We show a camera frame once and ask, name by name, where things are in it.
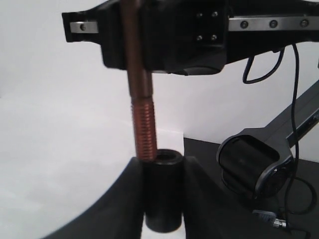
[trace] copper rod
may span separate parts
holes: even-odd
[[[152,73],[143,63],[139,29],[141,0],[120,0],[137,158],[153,161],[157,155]]]

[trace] black table surface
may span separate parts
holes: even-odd
[[[217,185],[220,185],[221,169],[216,161],[219,144],[185,138],[184,148],[185,156],[195,156],[206,173]],[[315,187],[317,193],[319,192],[319,163],[300,160],[297,176],[309,181]],[[284,205],[285,188],[286,186],[277,196],[278,207]],[[289,197],[291,210],[303,210],[309,205],[310,201],[311,193],[309,189],[304,184],[295,182]],[[312,239],[319,239],[319,207],[316,207],[307,215],[291,215],[290,221],[294,225],[311,232]],[[303,234],[295,234],[294,237],[297,239],[304,238]]]

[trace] screw head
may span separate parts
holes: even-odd
[[[80,29],[81,29],[82,31],[85,31],[85,30],[86,30],[86,26],[85,26],[84,24],[81,24],[81,25],[80,25]]]
[[[217,35],[212,35],[212,36],[211,36],[211,40],[212,40],[212,41],[216,41],[216,40],[217,40]]]
[[[248,26],[249,26],[248,21],[242,21],[242,22],[240,23],[240,27],[241,27],[242,29],[246,29]]]
[[[278,26],[278,22],[276,20],[272,20],[270,21],[269,26],[271,28],[276,28]]]
[[[307,27],[309,26],[309,21],[307,19],[304,19],[300,22],[301,27]]]

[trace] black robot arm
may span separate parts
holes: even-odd
[[[126,70],[119,0],[64,13],[68,42],[101,45],[105,66]],[[145,66],[211,75],[287,45],[319,41],[319,5],[301,0],[153,0],[140,9]]]

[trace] black cable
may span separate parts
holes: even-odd
[[[296,102],[297,102],[297,94],[298,94],[298,84],[299,84],[299,72],[300,72],[300,58],[299,58],[299,52],[296,44],[293,44],[293,49],[295,53],[296,58],[296,72],[295,72],[295,85],[294,85],[294,93],[293,93],[293,102],[291,104],[291,121],[292,121],[292,128],[293,128],[293,137],[295,138],[296,142],[296,157],[294,161],[294,168],[293,173],[290,178],[290,181],[288,183],[287,189],[285,191],[285,216],[286,216],[286,223],[287,223],[287,229],[290,231],[289,226],[289,207],[288,207],[288,199],[291,187],[294,183],[294,180],[296,178],[297,169],[298,169],[298,163],[299,163],[299,142],[298,142],[298,133],[297,133],[297,127],[296,127],[296,118],[295,118],[295,112],[296,112]]]
[[[295,180],[303,182],[304,184],[306,184],[308,186],[308,188],[310,189],[311,194],[312,194],[312,199],[311,199],[309,206],[306,209],[304,209],[302,211],[297,211],[297,212],[289,210],[289,213],[294,214],[294,215],[305,215],[305,214],[310,213],[313,209],[315,209],[315,207],[317,205],[317,201],[318,201],[317,192],[316,192],[316,189],[314,188],[314,186],[310,182],[306,181],[305,179],[295,177]]]
[[[299,231],[299,232],[304,232],[304,233],[306,233],[306,235],[305,235],[305,239],[310,239],[311,238],[311,233],[310,232],[308,232],[307,230],[305,230],[305,229],[302,229],[302,228],[298,228],[298,227],[290,227],[290,230],[291,231]]]
[[[247,65],[246,65],[246,68],[244,71],[244,75],[243,75],[243,83],[244,84],[255,84],[255,83],[261,82],[261,81],[266,80],[269,77],[271,77],[280,67],[281,62],[283,61],[284,53],[285,53],[285,49],[280,51],[278,61],[277,61],[276,65],[274,66],[274,68],[270,72],[268,72],[263,77],[260,77],[260,78],[254,79],[254,80],[250,80],[250,81],[248,81],[247,79],[248,79],[248,75],[249,75],[250,69],[253,65],[255,57],[252,56],[252,57],[248,58],[248,62],[247,62]]]

